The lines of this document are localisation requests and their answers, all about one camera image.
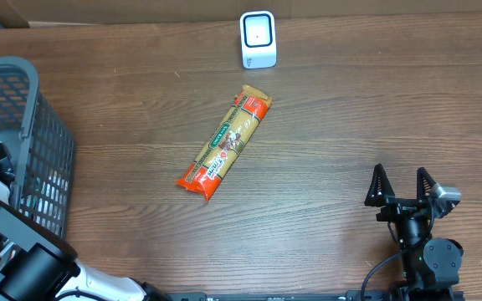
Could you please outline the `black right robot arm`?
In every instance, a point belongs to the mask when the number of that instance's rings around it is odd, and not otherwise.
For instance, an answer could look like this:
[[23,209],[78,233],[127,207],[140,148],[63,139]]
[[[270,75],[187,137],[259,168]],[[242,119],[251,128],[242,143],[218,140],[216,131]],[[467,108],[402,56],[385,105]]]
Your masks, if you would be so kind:
[[[367,274],[359,292],[361,301],[464,299],[462,292],[453,291],[453,286],[459,283],[464,249],[453,239],[433,236],[435,221],[458,206],[461,192],[456,186],[436,182],[422,167],[417,170],[416,187],[414,198],[399,198],[382,164],[374,166],[364,205],[380,209],[376,219],[387,224],[398,252]],[[368,292],[372,276],[398,258],[404,280],[391,283],[383,293]]]

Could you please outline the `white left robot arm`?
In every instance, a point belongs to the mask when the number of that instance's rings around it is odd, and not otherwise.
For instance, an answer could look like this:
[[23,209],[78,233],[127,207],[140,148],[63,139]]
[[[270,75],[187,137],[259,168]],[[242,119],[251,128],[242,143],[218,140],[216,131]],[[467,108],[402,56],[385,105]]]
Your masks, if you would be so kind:
[[118,278],[82,264],[61,237],[8,203],[15,180],[0,143],[0,300],[167,300],[147,282]]

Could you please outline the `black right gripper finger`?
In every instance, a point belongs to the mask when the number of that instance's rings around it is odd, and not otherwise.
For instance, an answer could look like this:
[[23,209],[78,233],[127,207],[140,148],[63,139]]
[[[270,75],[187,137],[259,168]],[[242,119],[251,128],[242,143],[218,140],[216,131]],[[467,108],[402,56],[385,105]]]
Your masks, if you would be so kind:
[[368,189],[364,205],[384,207],[395,199],[395,192],[381,163],[374,166],[372,182]]
[[437,182],[428,174],[424,167],[417,170],[417,199],[424,200],[430,196],[432,188]]

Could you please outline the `orange spaghetti packet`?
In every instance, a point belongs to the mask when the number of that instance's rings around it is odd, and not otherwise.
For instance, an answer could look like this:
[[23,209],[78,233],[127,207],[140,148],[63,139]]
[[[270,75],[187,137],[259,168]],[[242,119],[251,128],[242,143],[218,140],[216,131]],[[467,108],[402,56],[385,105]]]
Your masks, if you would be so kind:
[[245,84],[218,128],[176,183],[209,200],[248,144],[273,99]]

